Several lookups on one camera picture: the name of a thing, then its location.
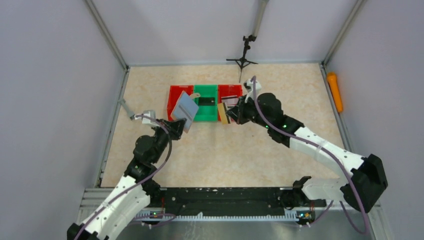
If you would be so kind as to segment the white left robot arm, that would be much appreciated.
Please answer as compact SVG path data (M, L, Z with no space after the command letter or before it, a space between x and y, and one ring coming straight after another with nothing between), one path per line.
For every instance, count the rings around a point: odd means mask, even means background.
M160 169L155 164L164 150L170 157L172 142L181 138L186 119L167 121L144 114L134 118L148 120L154 134L136 140L133 159L118 184L93 213L68 228L68 240L115 240L142 209L160 202L160 186L153 180Z

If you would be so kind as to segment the gold card with stripe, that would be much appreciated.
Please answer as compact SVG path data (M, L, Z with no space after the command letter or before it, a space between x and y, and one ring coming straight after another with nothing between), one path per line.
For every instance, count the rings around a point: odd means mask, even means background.
M218 115L223 125L231 124L231 118L227 115L228 107L225 102L217 104Z

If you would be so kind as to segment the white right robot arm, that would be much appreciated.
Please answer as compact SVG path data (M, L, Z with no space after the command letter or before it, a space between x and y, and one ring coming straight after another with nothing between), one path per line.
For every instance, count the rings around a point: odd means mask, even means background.
M293 200L299 206L307 206L312 200L334 200L369 213L388 187L378 156L352 153L323 139L301 121L284 114L281 102L272 93L260 94L257 101L241 96L225 114L239 125L252 122L266 128L275 142L312 157L339 176L307 177L293 192Z

